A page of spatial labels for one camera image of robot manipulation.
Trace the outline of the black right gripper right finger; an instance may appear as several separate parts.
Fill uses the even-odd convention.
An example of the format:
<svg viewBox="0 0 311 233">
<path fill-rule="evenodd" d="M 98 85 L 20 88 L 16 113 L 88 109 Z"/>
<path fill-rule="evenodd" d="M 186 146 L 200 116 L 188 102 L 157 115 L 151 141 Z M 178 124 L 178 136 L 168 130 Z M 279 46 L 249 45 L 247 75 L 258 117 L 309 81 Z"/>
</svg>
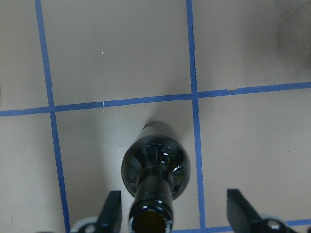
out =
<svg viewBox="0 0 311 233">
<path fill-rule="evenodd" d="M 238 189 L 227 190 L 227 220 L 234 233 L 258 233 L 262 218 Z"/>
</svg>

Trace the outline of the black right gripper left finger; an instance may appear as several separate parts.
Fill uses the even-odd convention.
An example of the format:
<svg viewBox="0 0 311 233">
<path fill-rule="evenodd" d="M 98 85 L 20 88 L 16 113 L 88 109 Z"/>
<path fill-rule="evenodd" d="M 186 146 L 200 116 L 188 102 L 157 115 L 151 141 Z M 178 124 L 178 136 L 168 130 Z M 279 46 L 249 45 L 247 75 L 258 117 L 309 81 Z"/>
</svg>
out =
<svg viewBox="0 0 311 233">
<path fill-rule="evenodd" d="M 119 233 L 121 229 L 121 191 L 110 191 L 96 222 L 98 233 Z"/>
</svg>

